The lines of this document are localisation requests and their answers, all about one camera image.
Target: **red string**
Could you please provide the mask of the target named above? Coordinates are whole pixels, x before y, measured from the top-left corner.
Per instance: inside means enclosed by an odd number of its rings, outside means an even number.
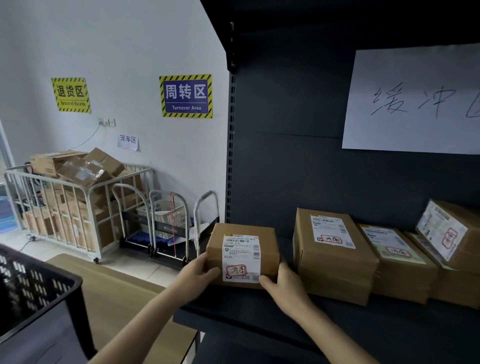
[[[175,230],[173,228],[173,210],[175,209],[175,200],[173,199],[172,192],[170,192],[170,218],[172,220],[172,235],[173,235],[173,252],[175,254],[175,257],[177,257],[177,247],[175,243]]]

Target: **black basket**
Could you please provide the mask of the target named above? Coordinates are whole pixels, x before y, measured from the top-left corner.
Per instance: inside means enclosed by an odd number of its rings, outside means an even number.
[[[96,350],[82,278],[0,244],[0,345],[65,301],[88,359]]]

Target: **power cord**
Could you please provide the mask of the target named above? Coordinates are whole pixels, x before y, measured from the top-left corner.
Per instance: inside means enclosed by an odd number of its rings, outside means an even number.
[[[81,143],[80,145],[74,146],[73,148],[70,148],[69,150],[72,150],[72,149],[78,148],[79,146],[84,145],[86,142],[88,142],[90,139],[93,138],[93,136],[98,132],[98,129],[100,129],[100,125],[97,126],[96,130],[94,131],[94,133],[92,134],[92,136],[91,136],[90,138],[88,138],[87,140],[85,140],[85,141],[84,141],[83,143]]]
[[[19,253],[21,253],[22,250],[25,249],[25,247],[26,247],[29,243],[34,242],[34,241],[36,240],[36,236],[34,236],[34,235],[28,234],[27,236],[28,236],[28,241],[25,243],[25,245],[23,246],[23,248],[18,251]]]

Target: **metal handle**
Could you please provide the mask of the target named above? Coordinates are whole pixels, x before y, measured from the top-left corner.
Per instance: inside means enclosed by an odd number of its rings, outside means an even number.
[[[216,215],[219,217],[220,216],[220,211],[218,209],[218,196],[216,195],[215,191],[208,191],[205,192],[203,195],[200,196],[200,198],[195,202],[195,207],[193,208],[193,225],[195,227],[195,248],[197,249],[197,256],[200,255],[200,219],[197,217],[198,215],[198,208],[200,207],[200,204],[205,201],[210,195],[213,195],[215,197],[215,204],[216,204]]]
[[[147,214],[147,222],[148,222],[148,233],[150,235],[150,242],[153,242],[153,247],[154,249],[156,250],[156,239],[153,239],[153,235],[152,235],[152,223],[150,221],[150,215],[148,214],[148,203],[147,203],[147,200],[145,199],[144,197],[144,194],[142,192],[140,192],[136,187],[133,187],[131,184],[126,184],[126,183],[116,183],[112,186],[112,193],[113,195],[115,196],[115,199],[117,200],[118,204],[119,204],[119,208],[120,208],[120,220],[121,220],[121,228],[123,230],[123,236],[126,238],[127,236],[125,235],[125,227],[124,227],[124,222],[123,222],[123,217],[122,217],[122,214],[121,214],[121,211],[122,211],[122,204],[120,202],[120,198],[118,196],[118,194],[115,192],[115,187],[123,187],[123,188],[130,188],[131,190],[133,190],[135,193],[137,193],[138,195],[140,195],[141,199],[142,199],[142,202],[144,203],[145,205],[145,212]]]
[[[185,208],[185,259],[188,261],[188,233],[189,233],[189,220],[190,216],[188,215],[188,206],[187,206],[187,201],[183,198],[182,195],[173,192],[173,191],[165,191],[165,190],[151,190],[150,193],[148,194],[148,199],[150,200],[150,209],[152,210],[152,222],[154,223],[155,221],[155,213],[153,211],[153,200],[152,196],[153,194],[171,194],[173,196],[176,196],[180,199],[181,202],[183,202],[183,207]]]

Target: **person's left hand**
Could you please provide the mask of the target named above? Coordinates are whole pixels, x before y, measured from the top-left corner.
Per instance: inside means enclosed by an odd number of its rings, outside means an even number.
[[[220,274],[218,267],[204,272],[206,262],[207,253],[200,254],[183,267],[177,278],[168,286],[167,289],[172,292],[179,307],[200,296],[208,284]]]

